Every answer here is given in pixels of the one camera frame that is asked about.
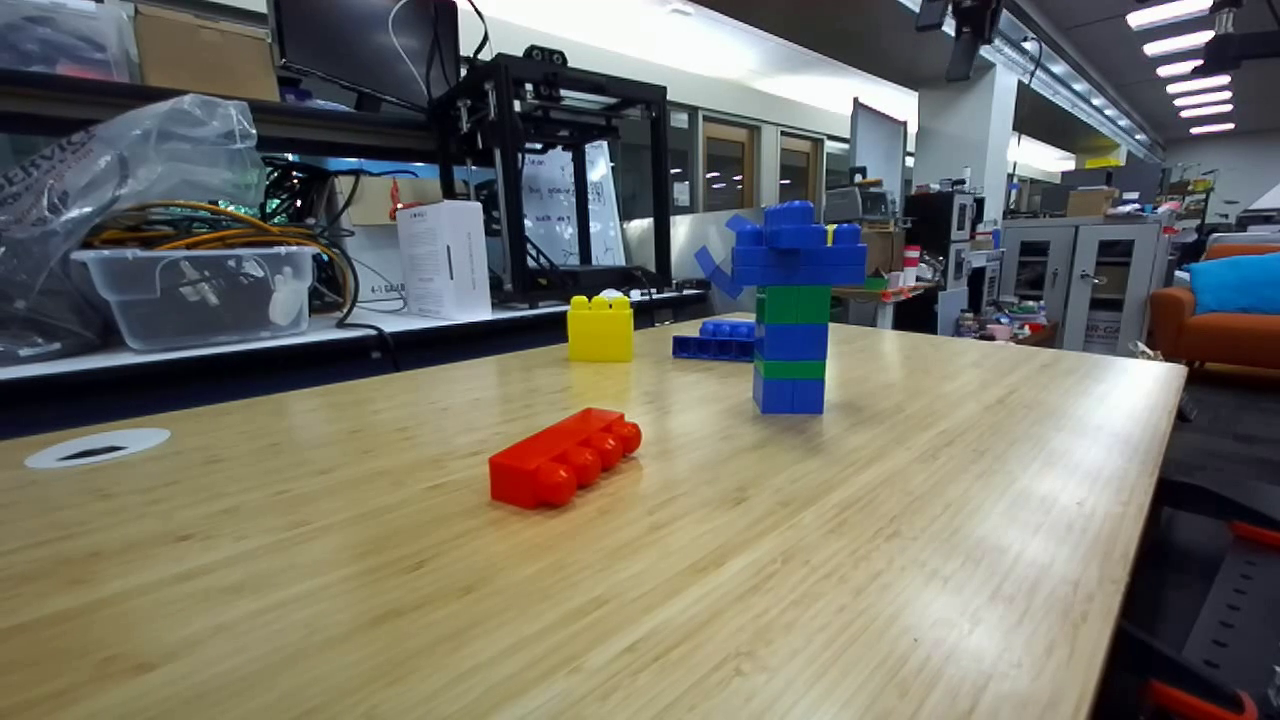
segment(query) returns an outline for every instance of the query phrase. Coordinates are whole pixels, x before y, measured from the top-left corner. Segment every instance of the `clear plastic container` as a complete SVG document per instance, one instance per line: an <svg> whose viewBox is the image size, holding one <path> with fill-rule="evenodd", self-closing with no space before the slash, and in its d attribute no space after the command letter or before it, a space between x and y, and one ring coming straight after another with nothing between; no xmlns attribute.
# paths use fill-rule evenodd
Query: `clear plastic container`
<svg viewBox="0 0 1280 720"><path fill-rule="evenodd" d="M0 68L129 82L138 45L124 9L91 0L0 0Z"/></svg>
<svg viewBox="0 0 1280 720"><path fill-rule="evenodd" d="M134 350L174 350L301 333L310 247L81 250L93 287Z"/></svg>

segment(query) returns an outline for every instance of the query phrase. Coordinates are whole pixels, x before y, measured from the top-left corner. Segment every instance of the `red building block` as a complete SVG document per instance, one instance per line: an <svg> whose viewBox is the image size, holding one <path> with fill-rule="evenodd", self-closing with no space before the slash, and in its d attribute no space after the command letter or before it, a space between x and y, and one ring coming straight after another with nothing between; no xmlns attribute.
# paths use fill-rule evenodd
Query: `red building block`
<svg viewBox="0 0 1280 720"><path fill-rule="evenodd" d="M640 425L622 413L588 407L490 457L489 496L525 510L567 505L640 439Z"/></svg>

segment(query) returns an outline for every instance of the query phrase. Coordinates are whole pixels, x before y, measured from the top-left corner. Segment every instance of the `blue pillow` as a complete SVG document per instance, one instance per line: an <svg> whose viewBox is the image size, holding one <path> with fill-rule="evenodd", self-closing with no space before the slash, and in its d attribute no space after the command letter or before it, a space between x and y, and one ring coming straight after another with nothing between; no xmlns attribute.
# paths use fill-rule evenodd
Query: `blue pillow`
<svg viewBox="0 0 1280 720"><path fill-rule="evenodd" d="M1220 258L1188 269L1197 315L1280 315L1280 252Z"/></svg>

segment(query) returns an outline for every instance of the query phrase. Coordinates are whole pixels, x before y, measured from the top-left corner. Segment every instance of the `orange sofa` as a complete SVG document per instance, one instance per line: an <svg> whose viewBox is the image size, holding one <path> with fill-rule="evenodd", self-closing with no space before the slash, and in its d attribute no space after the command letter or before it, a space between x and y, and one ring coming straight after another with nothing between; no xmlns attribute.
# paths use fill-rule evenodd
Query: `orange sofa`
<svg viewBox="0 0 1280 720"><path fill-rule="evenodd" d="M1280 245L1221 243L1210 247L1204 259L1277 251ZM1170 360L1280 370L1280 315L1197 315L1190 288L1166 287L1151 293L1151 345Z"/></svg>

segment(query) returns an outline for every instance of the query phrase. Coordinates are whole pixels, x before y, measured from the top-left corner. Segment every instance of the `blue toy brick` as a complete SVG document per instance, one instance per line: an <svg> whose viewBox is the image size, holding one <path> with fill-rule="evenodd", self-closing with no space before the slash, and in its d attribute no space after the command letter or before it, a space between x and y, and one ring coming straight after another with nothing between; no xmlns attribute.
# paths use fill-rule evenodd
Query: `blue toy brick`
<svg viewBox="0 0 1280 720"><path fill-rule="evenodd" d="M755 324L755 352L763 360L826 360L827 323L814 325Z"/></svg>
<svg viewBox="0 0 1280 720"><path fill-rule="evenodd" d="M827 247L827 228L824 225L765 228L764 245L781 249Z"/></svg>
<svg viewBox="0 0 1280 720"><path fill-rule="evenodd" d="M755 340L755 323L753 320L707 320L699 328L698 334L703 337Z"/></svg>
<svg viewBox="0 0 1280 720"><path fill-rule="evenodd" d="M826 395L826 380L791 380L791 413L822 415Z"/></svg>
<svg viewBox="0 0 1280 720"><path fill-rule="evenodd" d="M813 224L813 202L796 200L764 209L764 228L785 228Z"/></svg>
<svg viewBox="0 0 1280 720"><path fill-rule="evenodd" d="M842 245L832 247L804 247L800 250L778 250L774 247L735 247L735 268L762 268L781 265L800 268L804 265L865 265L865 245Z"/></svg>
<svg viewBox="0 0 1280 720"><path fill-rule="evenodd" d="M735 247L763 247L764 246L764 228L758 225L749 225L740 231L733 237Z"/></svg>
<svg viewBox="0 0 1280 720"><path fill-rule="evenodd" d="M689 360L755 361L755 341L721 337L675 336L671 356Z"/></svg>
<svg viewBox="0 0 1280 720"><path fill-rule="evenodd" d="M762 415L790 415L792 413L792 383L795 380L771 380L759 372L753 373L751 398Z"/></svg>
<svg viewBox="0 0 1280 720"><path fill-rule="evenodd" d="M733 282L758 287L778 284L861 284L867 277L863 265L733 266Z"/></svg>
<svg viewBox="0 0 1280 720"><path fill-rule="evenodd" d="M863 242L863 227L855 224L836 225L836 231L832 233L831 243L835 246L844 245L859 245Z"/></svg>

